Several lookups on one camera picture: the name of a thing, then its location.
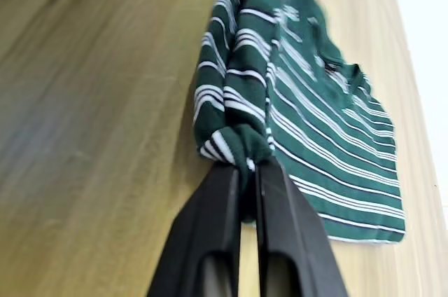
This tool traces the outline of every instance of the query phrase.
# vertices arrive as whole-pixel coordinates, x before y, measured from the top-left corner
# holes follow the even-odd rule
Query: green fabric
[[[330,237],[403,238],[392,122],[328,38],[314,0],[216,0],[194,126],[200,154],[236,165],[242,186],[274,155]]]

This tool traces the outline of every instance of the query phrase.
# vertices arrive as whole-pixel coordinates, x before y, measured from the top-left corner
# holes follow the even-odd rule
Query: wooden surface
[[[407,237],[334,243],[351,296],[448,296],[440,199],[396,0],[319,0],[396,125]],[[0,296],[144,296],[209,163],[191,84],[213,0],[0,0]],[[257,296],[244,229],[240,296]]]

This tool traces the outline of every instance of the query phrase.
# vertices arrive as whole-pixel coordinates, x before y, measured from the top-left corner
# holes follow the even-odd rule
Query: shirt sleeve
[[[225,127],[223,85],[237,28],[241,0],[215,0],[209,25],[202,38],[197,65],[193,124],[195,139],[204,157],[234,164],[218,132]]]

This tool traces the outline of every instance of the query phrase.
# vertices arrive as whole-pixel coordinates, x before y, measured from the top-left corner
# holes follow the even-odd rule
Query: green striped shirt
[[[242,184],[274,155],[331,238],[403,238],[393,124],[314,0],[215,0],[194,102],[200,154]]]

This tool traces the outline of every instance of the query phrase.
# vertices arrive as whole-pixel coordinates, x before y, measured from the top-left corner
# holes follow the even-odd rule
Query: shirt
[[[194,103],[199,153],[243,185],[274,155],[331,238],[403,238],[393,124],[315,0],[215,0]]]

